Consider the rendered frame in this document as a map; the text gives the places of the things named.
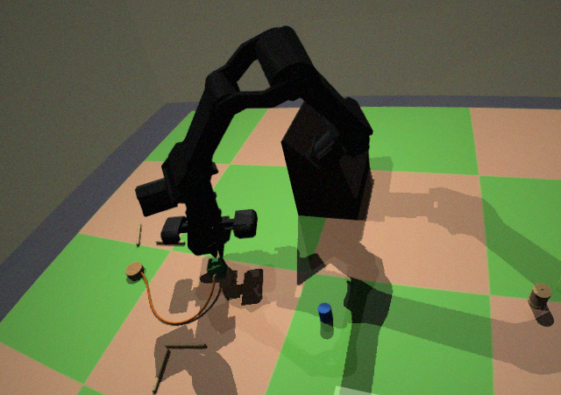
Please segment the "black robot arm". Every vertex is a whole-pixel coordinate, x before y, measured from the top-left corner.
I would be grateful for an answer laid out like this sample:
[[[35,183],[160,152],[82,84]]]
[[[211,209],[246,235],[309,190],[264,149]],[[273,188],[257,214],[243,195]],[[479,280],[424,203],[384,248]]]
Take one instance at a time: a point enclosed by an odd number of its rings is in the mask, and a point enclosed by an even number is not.
[[[240,92],[237,81],[255,60],[270,88]],[[135,188],[144,216],[177,204],[198,207],[211,201],[211,178],[218,173],[213,155],[233,117],[247,108],[274,108],[300,97],[323,116],[329,129],[321,138],[314,136],[310,157],[335,172],[344,155],[356,158],[369,150],[373,129],[358,103],[344,99],[315,69],[293,28],[268,29],[242,43],[225,66],[206,77],[187,136],[161,165],[164,178]],[[203,215],[186,217],[188,248],[198,257],[214,254],[227,243],[218,218],[210,212]]]

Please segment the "blue cylinder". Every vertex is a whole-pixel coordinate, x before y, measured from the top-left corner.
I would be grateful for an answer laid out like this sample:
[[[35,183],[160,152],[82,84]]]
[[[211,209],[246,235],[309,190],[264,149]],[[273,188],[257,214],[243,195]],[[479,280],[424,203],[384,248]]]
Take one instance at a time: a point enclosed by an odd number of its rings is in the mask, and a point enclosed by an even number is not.
[[[331,305],[328,303],[322,303],[318,306],[318,313],[320,319],[323,323],[329,323],[332,321]]]

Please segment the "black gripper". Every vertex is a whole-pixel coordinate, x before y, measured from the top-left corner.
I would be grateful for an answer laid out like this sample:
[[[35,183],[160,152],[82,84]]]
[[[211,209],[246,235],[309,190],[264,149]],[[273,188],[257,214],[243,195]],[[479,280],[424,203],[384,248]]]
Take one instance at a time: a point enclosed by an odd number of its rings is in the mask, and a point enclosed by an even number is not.
[[[189,207],[186,205],[186,215],[192,215],[195,219],[203,218],[204,213],[210,212],[218,218],[221,226],[224,227],[227,242],[230,239],[231,231],[238,239],[253,238],[256,236],[258,217],[253,209],[237,210],[235,211],[234,219],[229,216],[221,216],[221,209],[218,208],[216,202],[216,192],[211,201],[198,206]],[[163,244],[177,244],[180,242],[180,233],[188,233],[188,222],[185,215],[172,216],[166,219],[166,222],[160,232],[160,237]]]

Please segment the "green wooden block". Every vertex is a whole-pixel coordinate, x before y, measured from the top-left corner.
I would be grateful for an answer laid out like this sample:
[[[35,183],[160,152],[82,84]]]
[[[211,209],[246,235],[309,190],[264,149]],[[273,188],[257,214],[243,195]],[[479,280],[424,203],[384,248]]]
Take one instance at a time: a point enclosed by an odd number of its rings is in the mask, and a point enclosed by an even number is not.
[[[225,278],[227,265],[223,257],[209,259],[207,266],[207,272],[209,273],[211,279],[213,279],[214,272],[217,272],[217,279]]]

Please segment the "round wooden button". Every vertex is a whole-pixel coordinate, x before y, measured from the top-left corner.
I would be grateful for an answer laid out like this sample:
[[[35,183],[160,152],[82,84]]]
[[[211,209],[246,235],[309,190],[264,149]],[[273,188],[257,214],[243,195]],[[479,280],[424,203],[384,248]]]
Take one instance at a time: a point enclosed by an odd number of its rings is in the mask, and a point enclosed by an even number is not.
[[[126,269],[125,274],[129,279],[136,279],[141,277],[141,272],[144,272],[144,266],[141,263],[133,262]]]

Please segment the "brown wooden cylinder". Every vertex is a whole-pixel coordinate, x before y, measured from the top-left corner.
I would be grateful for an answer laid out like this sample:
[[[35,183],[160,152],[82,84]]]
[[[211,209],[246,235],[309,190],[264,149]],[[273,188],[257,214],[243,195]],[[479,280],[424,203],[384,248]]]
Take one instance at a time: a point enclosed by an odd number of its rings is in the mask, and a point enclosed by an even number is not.
[[[535,284],[528,298],[529,305],[536,310],[544,308],[551,292],[552,290],[546,284]]]

